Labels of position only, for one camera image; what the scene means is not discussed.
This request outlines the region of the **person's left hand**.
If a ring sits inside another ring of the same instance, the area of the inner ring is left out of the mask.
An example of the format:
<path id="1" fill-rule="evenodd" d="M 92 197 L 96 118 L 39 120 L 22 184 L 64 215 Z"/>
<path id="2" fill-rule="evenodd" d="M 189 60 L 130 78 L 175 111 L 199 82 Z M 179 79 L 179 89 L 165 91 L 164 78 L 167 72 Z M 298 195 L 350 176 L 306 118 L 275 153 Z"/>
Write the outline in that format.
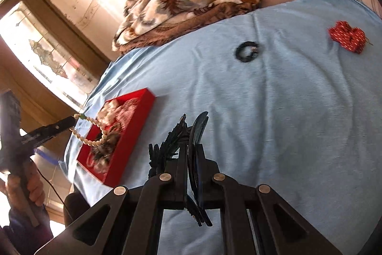
<path id="1" fill-rule="evenodd" d="M 45 200 L 43 183 L 35 163 L 29 161 L 24 165 L 24 172 L 26 181 L 21 181 L 15 174 L 8 175 L 6 182 L 1 180 L 1 192 L 7 197 L 10 207 L 22 214 L 26 213 L 29 202 L 41 207 Z"/>

